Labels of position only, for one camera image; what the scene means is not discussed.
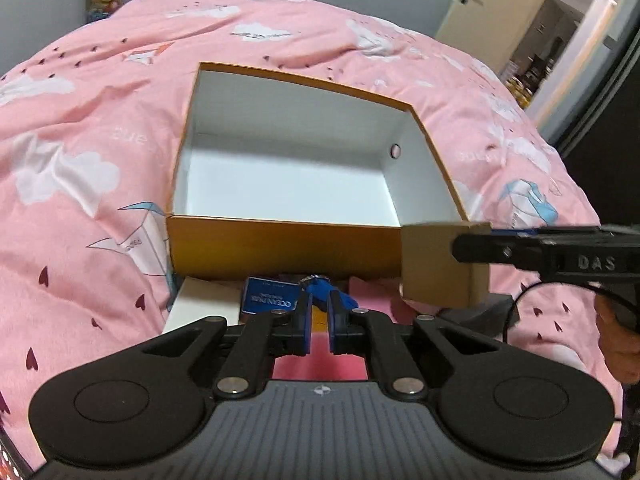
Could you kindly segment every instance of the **round hole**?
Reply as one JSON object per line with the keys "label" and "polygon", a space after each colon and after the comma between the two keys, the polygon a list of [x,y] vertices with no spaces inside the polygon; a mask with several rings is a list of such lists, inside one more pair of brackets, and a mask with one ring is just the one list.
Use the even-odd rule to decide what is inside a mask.
{"label": "round hole", "polygon": [[391,155],[391,158],[399,158],[401,152],[400,144],[393,144],[389,150],[389,155]]}

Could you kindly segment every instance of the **bedspread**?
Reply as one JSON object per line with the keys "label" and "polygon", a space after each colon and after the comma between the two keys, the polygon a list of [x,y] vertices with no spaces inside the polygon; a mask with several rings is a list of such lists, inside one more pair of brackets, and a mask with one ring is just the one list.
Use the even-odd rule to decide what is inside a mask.
{"label": "bedspread", "polygon": [[[307,0],[133,0],[0,80],[0,420],[32,466],[43,460],[27,422],[36,389],[162,330],[172,285],[162,208],[201,61],[410,102],[474,220],[598,222],[556,151],[467,54]],[[516,294],[535,279],[495,266],[492,291]],[[523,301],[520,316],[513,344],[570,354],[620,414],[592,295],[550,286]],[[616,440],[612,432],[608,450]]]}

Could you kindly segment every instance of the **black cable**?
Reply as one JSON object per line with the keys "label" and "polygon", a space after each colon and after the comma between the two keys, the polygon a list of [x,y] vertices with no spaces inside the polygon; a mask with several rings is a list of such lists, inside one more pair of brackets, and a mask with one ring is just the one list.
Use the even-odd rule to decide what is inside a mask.
{"label": "black cable", "polygon": [[511,307],[509,308],[509,311],[507,312],[507,316],[506,316],[506,318],[504,320],[504,326],[502,327],[502,342],[503,343],[507,343],[508,342],[508,334],[507,334],[507,332],[509,331],[509,325],[511,323],[511,319],[513,319],[513,314],[515,313],[515,311],[516,311],[516,309],[518,307],[518,302],[522,299],[522,297],[527,292],[529,292],[530,290],[533,290],[534,288],[538,288],[539,286],[542,286],[542,285],[571,285],[571,286],[577,286],[578,288],[584,288],[586,290],[590,290],[591,292],[595,292],[596,294],[604,296],[605,298],[607,298],[609,300],[615,301],[616,303],[619,303],[620,305],[628,308],[633,313],[636,313],[636,311],[638,310],[637,306],[635,304],[633,304],[631,301],[626,300],[625,298],[623,298],[619,294],[616,294],[615,292],[611,292],[610,290],[607,290],[606,288],[602,288],[600,286],[590,285],[589,283],[536,282],[536,283],[532,283],[531,285],[529,285],[526,288],[524,288],[521,291],[521,293],[519,295],[517,295],[516,299],[513,300],[513,303],[511,304]]}

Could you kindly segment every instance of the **open box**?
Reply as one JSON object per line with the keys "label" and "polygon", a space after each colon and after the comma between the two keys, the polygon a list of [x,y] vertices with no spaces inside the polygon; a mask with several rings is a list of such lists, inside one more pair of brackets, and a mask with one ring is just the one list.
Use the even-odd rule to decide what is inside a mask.
{"label": "open box", "polygon": [[203,63],[167,219],[179,274],[402,276],[405,298],[482,301],[488,266],[450,255],[468,222],[409,104],[314,78]]}

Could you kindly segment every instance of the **gray ribbed panel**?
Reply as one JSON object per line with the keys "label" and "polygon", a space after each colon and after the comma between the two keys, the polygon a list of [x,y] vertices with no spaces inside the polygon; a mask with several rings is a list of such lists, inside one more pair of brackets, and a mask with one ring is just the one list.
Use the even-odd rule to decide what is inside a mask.
{"label": "gray ribbed panel", "polygon": [[374,383],[271,381],[255,399],[220,404],[182,449],[120,471],[51,463],[36,480],[606,480],[596,464],[526,473],[457,448],[429,410]]}

